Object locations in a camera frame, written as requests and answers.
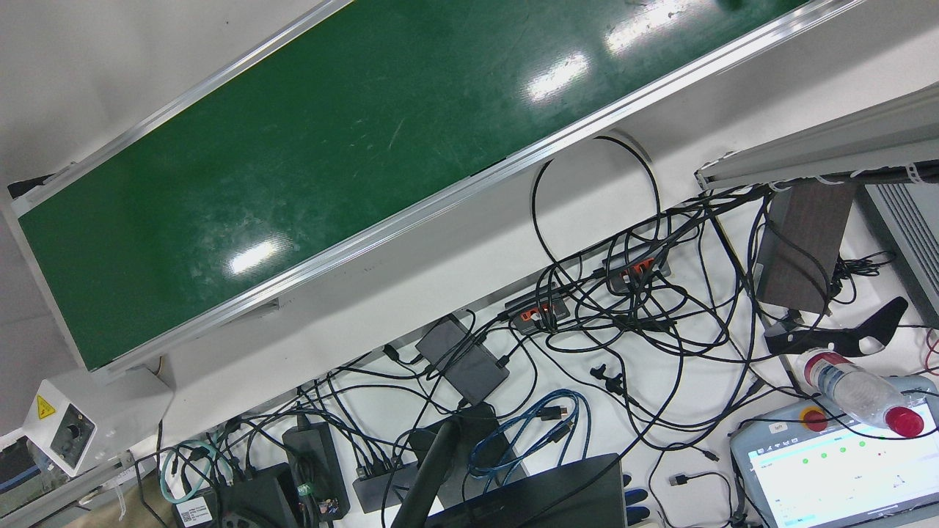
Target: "tablet screen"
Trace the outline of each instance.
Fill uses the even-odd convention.
[[[935,429],[924,400],[913,409],[923,417],[924,431]],[[888,429],[842,421],[863,434],[899,438]],[[939,434],[879,440],[837,426],[748,454],[782,528],[845,526],[939,502]]]

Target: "black bracket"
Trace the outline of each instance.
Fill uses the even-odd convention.
[[[867,356],[883,350],[893,339],[908,306],[906,299],[898,297],[854,328],[810,330],[801,328],[793,317],[777,322],[763,337],[774,355],[801,354],[821,347],[849,358]]]
[[[590,375],[600,381],[606,382],[607,391],[614,395],[626,396],[623,388],[623,373],[619,373],[612,378],[608,378],[604,373],[607,371],[607,364],[602,364],[590,369]]]

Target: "gray metal panel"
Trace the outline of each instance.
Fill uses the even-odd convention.
[[[934,318],[939,313],[939,184],[877,185],[868,193],[913,275],[904,282],[922,290],[932,309],[922,316]]]
[[[939,85],[871,106],[700,168],[704,190],[811,178],[933,160],[939,152]]]

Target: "white label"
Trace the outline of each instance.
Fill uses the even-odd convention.
[[[196,497],[191,501],[177,505],[182,525],[186,528],[212,520],[212,512],[208,510],[205,497]]]

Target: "cable tie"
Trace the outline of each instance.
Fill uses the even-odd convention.
[[[831,181],[830,179],[824,179],[821,176],[816,176],[815,179],[817,179],[821,183],[824,183],[825,185],[840,185],[844,183],[843,181]]]
[[[766,184],[766,186],[777,193],[784,193],[786,191],[789,191],[792,188],[792,187],[779,188],[776,186],[777,183],[784,183],[784,182],[783,181],[770,181],[769,183]]]
[[[919,171],[916,170],[915,163],[907,163],[904,167],[906,168],[906,176],[910,178],[910,181],[913,183],[925,183],[923,178],[919,175]]]

